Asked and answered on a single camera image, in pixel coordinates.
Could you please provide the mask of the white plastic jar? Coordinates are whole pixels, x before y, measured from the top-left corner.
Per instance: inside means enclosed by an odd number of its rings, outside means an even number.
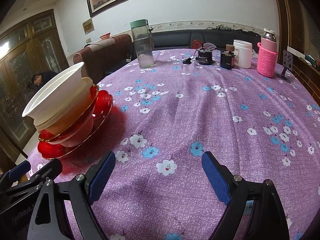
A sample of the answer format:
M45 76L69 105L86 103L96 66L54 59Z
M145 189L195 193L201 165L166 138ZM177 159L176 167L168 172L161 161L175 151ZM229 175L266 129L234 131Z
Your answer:
M235 65L240 68L250 68L252 63L252 44L242 40L234 40L233 46Z

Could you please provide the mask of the clear green-lid water bottle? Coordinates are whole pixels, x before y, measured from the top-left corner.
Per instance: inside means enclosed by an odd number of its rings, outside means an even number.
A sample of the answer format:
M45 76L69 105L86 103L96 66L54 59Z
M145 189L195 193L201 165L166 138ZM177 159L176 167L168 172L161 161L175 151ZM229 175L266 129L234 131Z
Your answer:
M130 27L139 67L142 69L153 67L155 64L153 59L153 40L148 20L132 21Z

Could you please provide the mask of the white paper bowl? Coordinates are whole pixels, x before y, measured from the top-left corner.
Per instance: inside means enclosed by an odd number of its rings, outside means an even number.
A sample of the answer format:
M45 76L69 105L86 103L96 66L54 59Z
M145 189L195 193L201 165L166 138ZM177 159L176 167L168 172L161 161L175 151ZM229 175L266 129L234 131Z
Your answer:
M27 103L22 117L32 118L37 126L59 113L80 92L83 66L83 62L76 63L53 77Z

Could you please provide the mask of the red scalloped glass bowl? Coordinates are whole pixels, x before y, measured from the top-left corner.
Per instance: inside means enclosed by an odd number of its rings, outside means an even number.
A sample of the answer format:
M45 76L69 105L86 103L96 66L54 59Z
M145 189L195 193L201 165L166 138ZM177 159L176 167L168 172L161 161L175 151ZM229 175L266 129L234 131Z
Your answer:
M83 111L71 110L71 113L74 114L72 117L76 117L76 119L68 127L58 127L58 125L67 124L68 120L63 116L58 120L57 125L53 124L52 128L48 127L39 131L38 139L40 142L47 142L49 145L59 144L64 147L75 147L89 136L93 129L93 112L99 88L92 85L89 91L91 98L90 100L85 100L84 106L86 108Z

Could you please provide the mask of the black leather sofa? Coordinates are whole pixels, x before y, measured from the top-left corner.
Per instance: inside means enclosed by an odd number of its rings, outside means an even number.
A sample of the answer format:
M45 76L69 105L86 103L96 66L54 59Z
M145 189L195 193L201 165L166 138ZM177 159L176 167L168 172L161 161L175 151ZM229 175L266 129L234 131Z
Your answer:
M193 40L201 40L204 43L214 44L218 50L225 50L227 44L233 44L234 40L250 42L253 50L258 52L257 43L261 41L261 36L252 31L241 29L188 29L176 31L162 31L152 33L153 49L181 49L191 48Z

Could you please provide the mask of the black phone stand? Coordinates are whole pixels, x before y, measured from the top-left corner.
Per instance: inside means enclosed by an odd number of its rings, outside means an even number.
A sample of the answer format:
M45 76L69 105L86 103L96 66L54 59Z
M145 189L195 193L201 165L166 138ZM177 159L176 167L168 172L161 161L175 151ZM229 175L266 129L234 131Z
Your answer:
M291 84L291 81L285 76L287 70L292 70L293 67L293 55L288 52L287 50L283 50L283 71L279 74L277 73L276 76L280 79L286 81L287 83Z

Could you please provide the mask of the seated person dark clothes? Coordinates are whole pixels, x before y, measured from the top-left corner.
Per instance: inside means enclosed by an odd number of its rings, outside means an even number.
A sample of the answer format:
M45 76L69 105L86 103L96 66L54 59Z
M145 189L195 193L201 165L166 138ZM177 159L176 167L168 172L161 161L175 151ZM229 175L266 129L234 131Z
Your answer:
M40 89L42 86L48 83L55 76L57 76L57 73L53 71L42 72L42 73L33 75L33 77L31 78L31 82L35 87Z

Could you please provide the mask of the red plastic bag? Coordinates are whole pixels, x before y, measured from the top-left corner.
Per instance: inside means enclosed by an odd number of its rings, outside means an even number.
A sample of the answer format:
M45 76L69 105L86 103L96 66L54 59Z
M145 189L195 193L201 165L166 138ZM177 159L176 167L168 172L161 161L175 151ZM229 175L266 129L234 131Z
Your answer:
M192 49L199 49L199 48L202 48L202 46L203 46L203 42L201 40L193 40L191 42Z

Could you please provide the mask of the pink knit-sleeve bottle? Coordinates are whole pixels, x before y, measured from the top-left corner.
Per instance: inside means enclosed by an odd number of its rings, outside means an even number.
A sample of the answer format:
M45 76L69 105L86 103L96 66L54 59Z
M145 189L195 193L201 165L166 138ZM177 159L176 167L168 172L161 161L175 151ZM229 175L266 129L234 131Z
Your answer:
M264 77L272 78L277 61L277 40L275 32L264 28L261 42L257 43L259 48L257 71Z

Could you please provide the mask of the large red glass plate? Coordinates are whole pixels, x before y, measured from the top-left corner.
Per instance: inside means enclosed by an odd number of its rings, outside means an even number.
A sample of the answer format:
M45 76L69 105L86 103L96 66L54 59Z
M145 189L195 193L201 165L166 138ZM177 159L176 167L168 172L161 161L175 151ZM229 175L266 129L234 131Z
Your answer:
M39 134L37 150L42 158L61 158L88 140L110 117L113 98L106 90L91 88L92 103L87 110L60 135L43 130Z

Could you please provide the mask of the wooden glass-panel cabinet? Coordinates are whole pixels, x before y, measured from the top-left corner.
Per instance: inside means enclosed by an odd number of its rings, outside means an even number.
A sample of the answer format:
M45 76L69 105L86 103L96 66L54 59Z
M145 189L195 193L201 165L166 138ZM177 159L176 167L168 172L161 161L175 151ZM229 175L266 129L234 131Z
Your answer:
M35 74L68 67L52 9L1 32L1 159L14 163L36 129L23 109Z

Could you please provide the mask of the black cylindrical jar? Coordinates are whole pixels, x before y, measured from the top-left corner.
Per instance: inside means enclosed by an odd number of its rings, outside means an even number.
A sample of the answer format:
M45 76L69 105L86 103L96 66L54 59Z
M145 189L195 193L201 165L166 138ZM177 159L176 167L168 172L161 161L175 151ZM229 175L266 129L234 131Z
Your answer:
M212 51L210 49L199 48L196 60L200 65L209 66L213 64Z

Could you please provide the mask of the cream plastic bowl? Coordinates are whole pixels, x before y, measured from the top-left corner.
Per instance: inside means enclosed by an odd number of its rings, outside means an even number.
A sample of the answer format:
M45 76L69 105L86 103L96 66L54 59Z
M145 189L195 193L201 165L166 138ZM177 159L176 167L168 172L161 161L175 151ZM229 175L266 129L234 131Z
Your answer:
M34 121L35 128L39 132L46 130L58 135L70 127L92 103L90 94L92 85L90 77L83 77L76 92L68 92L64 99L59 95L58 101L45 109L47 112L44 118Z

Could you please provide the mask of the small black jar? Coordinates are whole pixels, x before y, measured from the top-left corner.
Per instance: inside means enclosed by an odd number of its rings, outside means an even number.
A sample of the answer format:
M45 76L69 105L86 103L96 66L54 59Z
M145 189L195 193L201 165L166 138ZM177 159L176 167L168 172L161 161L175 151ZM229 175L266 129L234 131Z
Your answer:
M227 44L226 49L220 54L220 66L225 69L233 69L235 67L234 46Z

